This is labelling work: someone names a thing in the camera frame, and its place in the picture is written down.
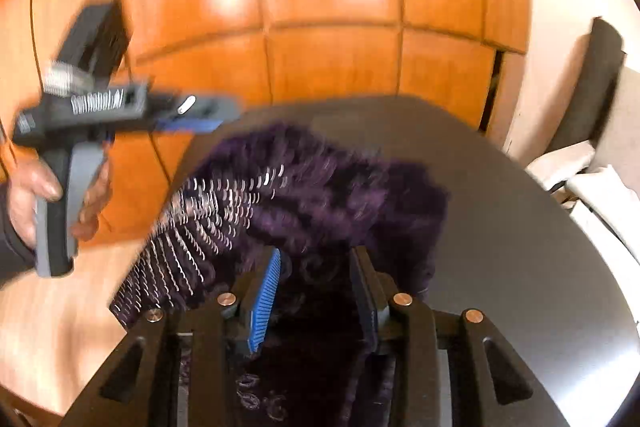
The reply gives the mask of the person's left hand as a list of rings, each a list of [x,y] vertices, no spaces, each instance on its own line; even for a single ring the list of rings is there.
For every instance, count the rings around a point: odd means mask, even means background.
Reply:
[[[70,226],[78,241],[90,241],[99,228],[99,214],[112,195],[111,163],[103,161],[99,174],[88,188],[84,205],[75,223]],[[16,167],[10,176],[6,192],[9,222],[21,241],[30,249],[36,246],[36,199],[56,202],[63,196],[58,178],[40,159],[31,159]]]

